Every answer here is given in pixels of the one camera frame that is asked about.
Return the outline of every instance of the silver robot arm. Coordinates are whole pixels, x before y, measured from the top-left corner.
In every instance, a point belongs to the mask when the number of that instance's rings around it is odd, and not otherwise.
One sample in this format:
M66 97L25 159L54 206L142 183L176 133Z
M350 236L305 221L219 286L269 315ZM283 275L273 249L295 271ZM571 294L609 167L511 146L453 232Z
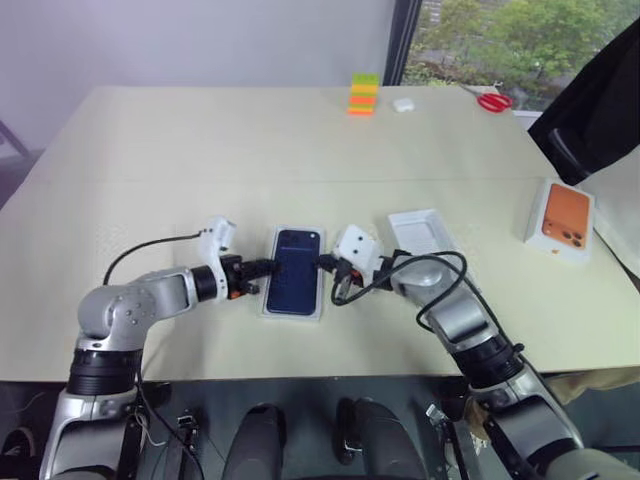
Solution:
M332 255L319 261L336 272L332 300L349 303L345 299L356 283L393 290L422 309L452 287L418 321L435 333L468 381L470 395L488 413L484 428L512 478L640 479L613 457L584 449L575 425L522 355L524 347L511 343L471 282L455 287L457 274L442 262L400 251L382 257L381 250L360 228L344 231Z
M218 257L231 240L225 228L233 225L225 222L218 222L218 228L214 222L201 238L201 250L204 245L210 254L203 255L207 265L104 285L82 300L80 334L69 381L58 397L41 479L135 477L142 433L136 419L143 409L136 375L149 329L200 302L257 293L251 280L276 268L271 260Z

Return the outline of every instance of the table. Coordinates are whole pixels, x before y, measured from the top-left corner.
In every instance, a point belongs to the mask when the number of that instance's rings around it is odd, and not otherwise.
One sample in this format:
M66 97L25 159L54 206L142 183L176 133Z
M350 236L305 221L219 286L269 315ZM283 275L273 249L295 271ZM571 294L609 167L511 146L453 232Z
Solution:
M348 95L94 91L0 211L0 379L65 380L79 301L138 242L224 214L245 258L268 255L277 224L321 226L332 241L356 223L389 244L386 215L430 207L542 371L640 364L640 300L606 246L596 239L591 262L575 267L522 243L540 178L554 172L513 117L455 87L382 88L370 118L345 114ZM415 112L392 111L401 96ZM119 264L112 282L200 263L195 242L159 245ZM261 318L260 300L202 304L153 327L145 378L458 373L400 297L338 308L325 288L310 325Z

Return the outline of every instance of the blue phone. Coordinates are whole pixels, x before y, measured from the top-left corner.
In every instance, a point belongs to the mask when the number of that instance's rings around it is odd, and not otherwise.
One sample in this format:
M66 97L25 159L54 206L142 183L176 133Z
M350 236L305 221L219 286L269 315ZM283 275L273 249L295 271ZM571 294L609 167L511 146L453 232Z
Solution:
M276 239L274 260L279 269L271 276L267 310L289 315L316 311L320 235L308 230L282 230Z

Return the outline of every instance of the scissors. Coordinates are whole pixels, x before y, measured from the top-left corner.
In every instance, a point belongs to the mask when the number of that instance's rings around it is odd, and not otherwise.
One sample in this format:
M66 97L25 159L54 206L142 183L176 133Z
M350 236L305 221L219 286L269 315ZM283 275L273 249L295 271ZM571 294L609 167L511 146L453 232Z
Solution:
M513 100L506 95L501 95L499 93L479 93L465 85L460 86L467 92L473 94L476 97L478 105L488 112L502 113L513 105Z

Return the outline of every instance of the black chair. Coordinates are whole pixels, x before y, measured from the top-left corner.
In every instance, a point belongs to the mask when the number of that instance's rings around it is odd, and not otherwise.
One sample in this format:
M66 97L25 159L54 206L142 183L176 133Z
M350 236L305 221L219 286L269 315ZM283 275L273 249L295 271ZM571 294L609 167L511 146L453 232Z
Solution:
M575 185L640 144L640 19L609 43L529 129Z

